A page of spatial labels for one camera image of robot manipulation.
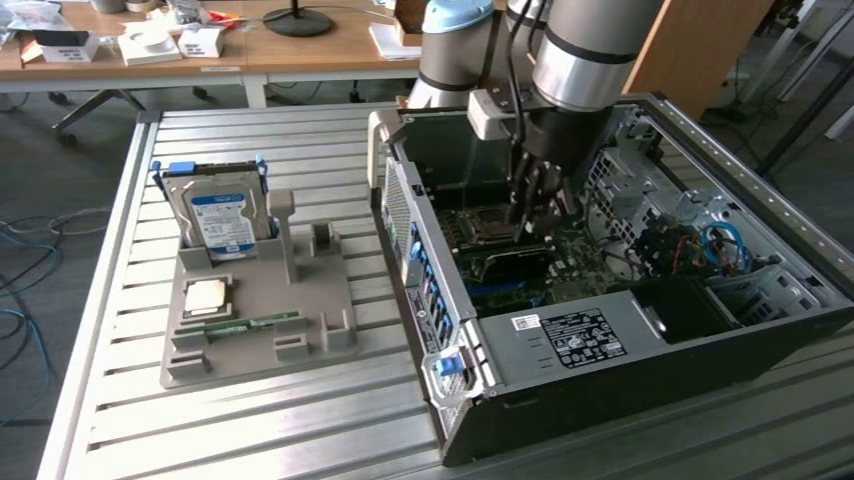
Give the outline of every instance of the wooden desk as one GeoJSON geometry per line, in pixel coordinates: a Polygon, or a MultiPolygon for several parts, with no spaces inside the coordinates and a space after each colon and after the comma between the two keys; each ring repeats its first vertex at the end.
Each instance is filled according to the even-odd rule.
{"type": "MultiPolygon", "coordinates": [[[[227,11],[243,15],[243,2],[212,1],[205,2],[211,10],[227,11]]],[[[77,30],[94,32],[100,37],[120,35],[124,32],[122,23],[144,20],[141,13],[122,12],[114,15],[97,13],[88,3],[64,3],[62,16],[77,30]]],[[[21,45],[29,43],[32,36],[21,35],[21,45]]],[[[92,77],[148,77],[157,75],[196,75],[223,74],[209,71],[211,67],[233,67],[237,71],[245,68],[245,33],[231,30],[225,33],[225,46],[220,58],[184,58],[172,62],[148,65],[124,66],[118,47],[114,49],[101,46],[94,61],[90,63],[48,63],[38,57],[22,69],[6,70],[0,65],[0,79],[69,79],[92,77]]]]}
{"type": "MultiPolygon", "coordinates": [[[[347,5],[387,13],[371,0],[316,0],[312,4],[347,5]]],[[[204,5],[215,11],[261,18],[269,11],[285,7],[287,2],[209,1],[204,5]]],[[[117,46],[114,49],[101,46],[92,63],[46,63],[36,59],[21,65],[20,46],[30,39],[22,35],[20,43],[5,45],[0,50],[0,93],[243,85],[249,107],[264,108],[268,82],[417,76],[417,62],[385,62],[376,53],[368,23],[387,20],[343,9],[324,9],[324,13],[337,26],[320,37],[283,37],[269,32],[260,22],[252,22],[255,28],[248,33],[240,30],[225,33],[220,58],[185,58],[132,67],[124,66],[117,46]]],[[[100,14],[88,3],[64,3],[62,15],[74,28],[90,30],[98,36],[117,35],[124,31],[121,23],[144,19],[142,14],[130,12],[100,14]]]]}
{"type": "MultiPolygon", "coordinates": [[[[341,5],[388,14],[371,0],[312,0],[311,5],[341,5]]],[[[245,2],[245,15],[263,18],[281,8],[281,0],[245,2]]],[[[304,70],[393,70],[417,68],[417,60],[383,61],[373,39],[368,34],[371,23],[391,23],[391,20],[364,12],[340,8],[317,9],[335,21],[335,28],[324,35],[311,38],[288,38],[271,32],[259,23],[259,28],[247,33],[247,65],[251,72],[285,72],[304,70]]]]}

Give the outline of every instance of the white paper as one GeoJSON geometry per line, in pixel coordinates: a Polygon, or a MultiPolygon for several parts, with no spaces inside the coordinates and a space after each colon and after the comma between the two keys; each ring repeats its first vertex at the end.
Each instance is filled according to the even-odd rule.
{"type": "Polygon", "coordinates": [[[393,25],[371,23],[368,28],[379,55],[385,60],[415,60],[421,56],[421,47],[404,47],[400,45],[397,32],[393,25]]]}

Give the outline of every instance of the blue latch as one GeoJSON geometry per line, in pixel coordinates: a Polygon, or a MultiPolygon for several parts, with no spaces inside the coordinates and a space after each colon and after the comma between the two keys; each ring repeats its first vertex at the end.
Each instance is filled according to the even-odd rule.
{"type": "Polygon", "coordinates": [[[267,195],[267,192],[269,191],[269,187],[267,186],[267,162],[264,161],[264,157],[261,157],[261,154],[256,154],[255,155],[255,164],[257,165],[257,174],[261,177],[261,193],[264,195],[267,195]]]}
{"type": "Polygon", "coordinates": [[[171,177],[192,175],[196,172],[196,162],[172,162],[167,172],[169,172],[171,177]]]}
{"type": "Polygon", "coordinates": [[[415,260],[421,253],[421,242],[417,241],[412,244],[412,249],[409,250],[409,260],[415,260]]]}
{"type": "Polygon", "coordinates": [[[153,162],[150,162],[150,170],[154,172],[150,178],[154,181],[154,185],[157,185],[160,192],[163,193],[164,200],[168,202],[169,197],[165,196],[165,187],[163,186],[163,177],[160,176],[160,165],[160,160],[154,160],[153,162]]]}
{"type": "Polygon", "coordinates": [[[447,377],[448,375],[463,373],[463,371],[465,370],[463,359],[459,357],[459,355],[440,358],[436,362],[436,370],[439,371],[440,377],[447,377]]]}

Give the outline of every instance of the cable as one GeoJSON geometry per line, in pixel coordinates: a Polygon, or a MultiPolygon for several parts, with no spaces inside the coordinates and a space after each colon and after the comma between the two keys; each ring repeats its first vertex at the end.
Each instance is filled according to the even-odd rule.
{"type": "Polygon", "coordinates": [[[528,31],[528,58],[533,59],[533,35],[536,34],[536,26],[539,25],[539,21],[543,18],[543,12],[545,11],[545,0],[539,5],[539,10],[536,11],[536,16],[533,17],[533,24],[531,25],[531,30],[528,31]]]}
{"type": "Polygon", "coordinates": [[[84,217],[86,215],[92,215],[96,213],[109,213],[112,211],[112,207],[97,207],[97,208],[84,208],[82,210],[76,211],[74,213],[69,214],[69,215],[60,215],[58,217],[53,218],[49,222],[48,222],[48,230],[50,230],[50,233],[53,233],[53,235],[66,235],[69,237],[73,236],[78,236],[78,235],[90,235],[93,233],[101,232],[104,230],[106,230],[106,225],[104,224],[100,227],[96,228],[90,228],[86,230],[73,230],[73,231],[68,231],[65,229],[62,229],[62,231],[60,232],[58,230],[56,230],[56,227],[58,225],[62,225],[68,222],[70,222],[74,218],[78,217],[84,217]]]}
{"type": "MultiPolygon", "coordinates": [[[[96,207],[96,208],[84,208],[82,210],[77,210],[73,213],[58,215],[56,217],[48,217],[48,216],[44,216],[44,215],[34,215],[34,216],[30,216],[30,217],[20,218],[20,219],[17,219],[17,220],[14,220],[12,222],[5,222],[5,221],[0,220],[0,230],[5,228],[9,232],[12,232],[12,233],[14,233],[17,235],[26,235],[26,234],[38,233],[38,232],[50,232],[54,235],[58,235],[60,232],[58,232],[58,230],[56,230],[56,227],[58,225],[68,223],[74,218],[84,217],[86,215],[93,215],[93,214],[97,214],[97,213],[108,213],[110,211],[112,211],[112,207],[96,207]],[[30,228],[30,229],[26,229],[26,230],[21,230],[21,229],[13,227],[13,225],[16,225],[17,223],[21,223],[24,221],[28,221],[28,220],[32,220],[32,219],[36,219],[36,218],[44,218],[44,219],[48,220],[46,224],[42,227],[30,228]]],[[[72,236],[72,237],[73,236],[78,236],[78,235],[90,235],[90,234],[97,233],[97,232],[100,232],[100,231],[102,231],[105,229],[106,229],[106,225],[104,224],[100,227],[90,228],[90,229],[86,229],[86,230],[76,230],[76,231],[70,231],[70,232],[66,231],[66,230],[62,230],[62,234],[68,235],[68,236],[72,236]]]]}
{"type": "MultiPolygon", "coordinates": [[[[371,15],[376,15],[377,17],[383,17],[388,20],[393,20],[395,17],[392,17],[391,15],[385,15],[384,13],[379,13],[375,12],[373,10],[368,10],[367,8],[357,8],[357,7],[347,7],[344,5],[305,5],[304,7],[299,7],[300,10],[304,8],[313,8],[315,10],[319,8],[341,8],[344,10],[355,10],[356,12],[361,12],[361,13],[367,13],[371,15]]],[[[287,17],[288,15],[291,15],[291,9],[287,9],[284,12],[280,12],[275,15],[268,15],[265,17],[261,18],[231,18],[227,20],[220,20],[216,23],[224,23],[224,22],[251,22],[251,21],[257,21],[257,22],[272,22],[273,20],[279,20],[280,18],[287,17]]]]}
{"type": "Polygon", "coordinates": [[[38,353],[41,354],[41,362],[44,365],[44,384],[41,386],[41,392],[36,395],[36,398],[24,405],[9,417],[6,417],[2,421],[0,421],[0,427],[8,425],[17,417],[20,417],[24,413],[26,413],[36,404],[46,397],[49,389],[50,389],[50,367],[48,362],[48,354],[44,348],[44,341],[41,338],[41,332],[38,331],[38,326],[36,322],[33,322],[26,315],[18,310],[12,310],[10,308],[0,308],[0,313],[5,313],[8,315],[16,316],[18,319],[26,322],[26,326],[29,331],[32,332],[32,336],[36,339],[36,346],[38,347],[38,353]]]}
{"type": "Polygon", "coordinates": [[[1,113],[9,113],[16,111],[18,108],[21,108],[24,105],[26,105],[26,100],[29,100],[29,93],[24,94],[24,99],[21,100],[21,103],[12,105],[12,107],[9,107],[6,110],[0,110],[1,113]]]}
{"type": "Polygon", "coordinates": [[[33,281],[30,281],[22,287],[12,288],[12,285],[8,285],[8,284],[5,285],[5,292],[0,292],[0,297],[6,297],[6,296],[9,296],[9,295],[12,295],[12,294],[14,294],[17,292],[22,292],[24,290],[26,290],[30,287],[33,287],[38,282],[41,282],[48,277],[48,275],[50,275],[56,271],[56,269],[58,268],[60,261],[61,261],[61,253],[60,253],[58,249],[54,248],[52,245],[45,245],[42,243],[28,243],[28,242],[24,242],[21,240],[16,239],[14,237],[12,237],[2,230],[0,230],[0,237],[5,238],[9,242],[12,242],[17,246],[32,247],[32,248],[42,248],[42,249],[48,250],[53,254],[53,262],[50,263],[50,266],[44,271],[44,273],[41,274],[40,277],[37,277],[33,281]]]}
{"type": "MultiPolygon", "coordinates": [[[[56,239],[53,240],[53,248],[56,248],[57,250],[58,250],[58,244],[62,241],[62,231],[60,230],[58,232],[60,234],[56,236],[56,239]]],[[[10,280],[5,279],[2,275],[0,275],[0,281],[2,281],[2,285],[0,285],[0,290],[4,290],[13,282],[16,282],[24,275],[26,275],[38,265],[41,265],[41,262],[46,260],[46,258],[52,255],[52,253],[53,252],[50,252],[49,250],[44,252],[41,257],[38,257],[38,259],[24,270],[21,270],[21,272],[17,275],[14,275],[10,280]]]]}
{"type": "Polygon", "coordinates": [[[726,223],[726,222],[711,222],[708,225],[706,225],[700,229],[700,231],[699,231],[699,240],[700,240],[700,245],[703,246],[703,252],[706,253],[706,258],[711,262],[714,262],[715,264],[718,263],[718,259],[715,257],[715,254],[714,254],[714,252],[711,250],[711,246],[710,246],[711,239],[708,238],[708,231],[715,229],[715,228],[724,229],[727,232],[730,232],[730,235],[732,235],[732,240],[735,241],[735,247],[738,249],[738,255],[739,255],[740,263],[742,263],[742,273],[748,273],[750,272],[750,258],[748,258],[748,254],[747,254],[747,249],[744,248],[744,242],[742,241],[742,236],[738,233],[738,229],[730,223],[726,223]]]}
{"type": "MultiPolygon", "coordinates": [[[[0,273],[0,281],[2,281],[6,285],[12,285],[12,281],[9,281],[9,279],[5,277],[5,275],[2,273],[0,273]]],[[[32,322],[36,322],[36,319],[32,315],[32,311],[29,310],[29,307],[26,306],[26,303],[24,302],[24,299],[21,298],[18,293],[12,293],[12,295],[9,295],[9,297],[12,298],[12,300],[14,301],[16,305],[17,305],[17,311],[21,312],[24,314],[24,316],[32,320],[32,322]]],[[[22,319],[18,317],[18,321],[20,323],[24,325],[24,327],[26,327],[26,323],[22,321],[22,319]]],[[[2,362],[2,364],[0,364],[0,370],[2,370],[5,367],[8,367],[14,360],[17,360],[17,358],[21,356],[22,352],[24,352],[24,348],[26,347],[26,343],[29,342],[29,335],[30,335],[30,329],[29,328],[24,328],[24,338],[21,338],[20,344],[17,346],[17,348],[14,349],[14,352],[12,353],[10,357],[6,359],[5,362],[2,362]]],[[[62,381],[62,375],[57,372],[57,370],[53,368],[53,364],[50,362],[50,358],[48,355],[48,366],[49,366],[49,370],[50,373],[53,374],[53,377],[61,382],[62,381]]]]}
{"type": "Polygon", "coordinates": [[[512,29],[509,30],[509,36],[507,37],[507,49],[504,52],[505,60],[507,60],[507,70],[509,72],[509,91],[512,93],[512,109],[516,117],[516,136],[513,138],[513,146],[517,148],[524,143],[524,117],[521,113],[521,92],[519,87],[519,77],[516,76],[516,67],[512,63],[512,45],[516,42],[516,35],[519,35],[519,30],[521,29],[521,19],[527,16],[528,10],[531,9],[532,0],[527,0],[524,2],[524,6],[521,7],[521,11],[519,12],[519,17],[516,17],[516,21],[512,24],[512,29]]]}

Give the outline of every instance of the aluminum work table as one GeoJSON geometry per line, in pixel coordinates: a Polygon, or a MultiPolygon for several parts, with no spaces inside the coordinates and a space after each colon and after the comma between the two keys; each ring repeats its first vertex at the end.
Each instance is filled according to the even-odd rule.
{"type": "Polygon", "coordinates": [[[748,384],[467,466],[439,466],[369,217],[365,132],[377,108],[393,105],[140,118],[38,479],[796,479],[846,472],[851,327],[748,384]],[[271,187],[295,190],[293,228],[323,219],[341,234],[361,351],[300,373],[164,390],[177,226],[148,165],[256,153],[271,187]]]}

